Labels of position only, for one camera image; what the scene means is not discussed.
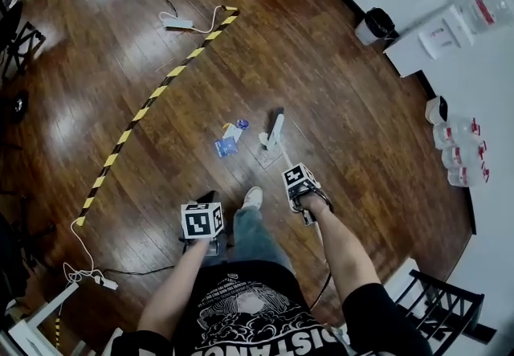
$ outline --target person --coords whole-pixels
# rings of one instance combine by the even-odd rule
[[[199,239],[146,304],[137,332],[112,354],[177,356],[431,355],[399,312],[357,237],[314,193],[300,199],[319,224],[351,349],[311,315],[291,261],[263,225],[263,192],[251,188],[235,214],[233,255],[207,256]]]

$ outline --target graphic print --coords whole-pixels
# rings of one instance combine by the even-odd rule
[[[284,295],[256,282],[227,278],[198,306],[200,349],[219,342],[259,343],[288,332],[319,326],[312,316]]]

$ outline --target wooden floor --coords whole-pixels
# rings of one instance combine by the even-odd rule
[[[261,186],[266,225],[313,301],[327,274],[322,248],[288,210],[284,160],[266,154],[257,137],[269,112],[284,106],[291,159],[319,178],[380,277],[412,256],[445,278],[471,234],[463,193],[447,184],[420,84],[400,80],[380,49],[359,44],[350,10],[340,0],[172,1],[201,28],[218,4],[241,15],[158,99],[118,157],[79,230],[95,266],[144,272],[174,264],[181,203],[215,189],[229,217],[248,188]],[[57,224],[45,249],[59,272],[64,261],[90,266],[71,221],[133,114],[205,37],[161,29],[157,15],[168,9],[164,0],[26,3],[24,16],[47,41],[7,88],[31,96],[24,121],[6,132],[24,150],[7,153],[3,186],[34,195],[32,230]],[[214,141],[239,118],[250,122],[239,153],[219,159]],[[116,292],[87,280],[64,306],[63,322],[99,350],[115,327],[134,329],[166,275],[112,276]],[[39,271],[38,283],[50,299],[65,280]],[[341,321],[332,287],[314,314]]]

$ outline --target jeans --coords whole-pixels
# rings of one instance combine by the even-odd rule
[[[236,212],[234,217],[235,245],[230,259],[227,259],[226,256],[226,235],[220,235],[218,242],[219,255],[206,256],[202,263],[203,268],[226,262],[265,260],[280,264],[294,273],[288,255],[266,230],[263,216],[256,207],[245,207]]]

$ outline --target trash can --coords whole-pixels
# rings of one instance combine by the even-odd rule
[[[394,23],[389,15],[379,7],[374,7],[366,12],[364,19],[355,29],[355,35],[362,44],[368,46],[390,35],[393,30]]]

